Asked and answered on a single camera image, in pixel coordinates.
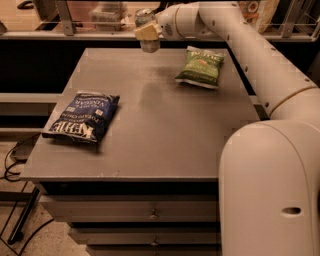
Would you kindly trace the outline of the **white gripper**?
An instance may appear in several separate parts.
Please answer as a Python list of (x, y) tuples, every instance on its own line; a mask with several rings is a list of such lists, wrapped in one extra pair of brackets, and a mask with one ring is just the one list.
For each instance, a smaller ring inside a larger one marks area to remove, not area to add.
[(134, 35), (139, 41), (158, 40), (160, 34), (167, 40), (180, 40), (177, 30), (176, 15), (179, 5), (172, 5), (156, 15), (156, 21), (150, 21), (134, 30)]

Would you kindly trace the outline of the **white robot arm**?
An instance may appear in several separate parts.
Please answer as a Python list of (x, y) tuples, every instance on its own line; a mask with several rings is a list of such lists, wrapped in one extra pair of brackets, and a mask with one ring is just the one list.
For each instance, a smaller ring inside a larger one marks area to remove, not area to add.
[(269, 117), (239, 129), (224, 146), (222, 256), (320, 256), (320, 88), (245, 21), (235, 2), (171, 6), (134, 34), (219, 35)]

